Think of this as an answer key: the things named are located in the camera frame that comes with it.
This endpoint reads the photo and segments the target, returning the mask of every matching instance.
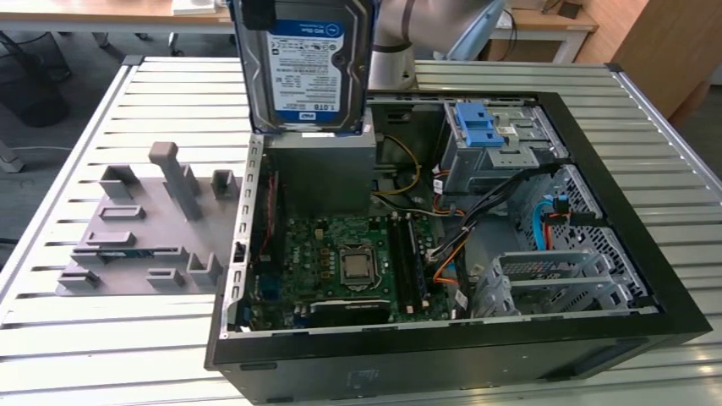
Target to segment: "ram slot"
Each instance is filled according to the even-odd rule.
[[[429,289],[427,289],[427,280],[425,277],[425,262],[421,257],[419,241],[417,240],[417,232],[414,231],[414,222],[409,219],[406,220],[409,228],[409,239],[411,240],[411,264],[413,264],[413,278],[417,283],[415,289],[415,300],[414,302],[421,305],[421,308],[425,309],[429,307]]]
[[[402,313],[411,314],[421,307],[421,300],[413,274],[413,247],[407,223],[405,218],[391,216],[387,221],[387,230],[398,309]]]

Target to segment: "wooden cabinet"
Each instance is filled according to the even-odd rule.
[[[722,63],[722,1],[586,0],[585,10],[600,28],[577,62],[620,63],[669,117]]]

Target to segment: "green motherboard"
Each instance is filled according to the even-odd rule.
[[[278,289],[274,300],[265,300],[263,309],[257,309],[263,329],[301,327],[299,306],[323,300],[389,300],[389,322],[449,319],[444,289],[430,289],[423,310],[410,313],[399,306],[389,221],[387,217],[289,219],[281,280],[262,277],[259,282],[262,293]],[[425,216],[410,222],[423,256],[434,243],[431,224]]]

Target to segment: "desk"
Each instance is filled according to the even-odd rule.
[[[365,399],[365,404],[718,404],[722,391],[722,187],[624,74],[602,65],[418,62],[426,90],[554,91],[605,161],[716,331],[585,381]],[[3,405],[250,406],[203,369],[214,295],[55,297],[103,189],[107,164],[157,176],[154,141],[175,141],[198,176],[245,173],[250,138],[237,58],[122,66],[4,271]],[[341,401],[349,406],[355,401]]]
[[[534,10],[514,10],[520,40],[562,41],[556,63],[570,63],[597,23],[582,12],[577,19]],[[177,32],[233,34],[229,10],[173,15],[171,0],[2,0],[0,30],[86,32]],[[493,39],[509,39],[498,28]]]

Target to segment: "open computer tower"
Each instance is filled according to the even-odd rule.
[[[581,379],[710,331],[557,94],[254,135],[207,367],[253,403]]]

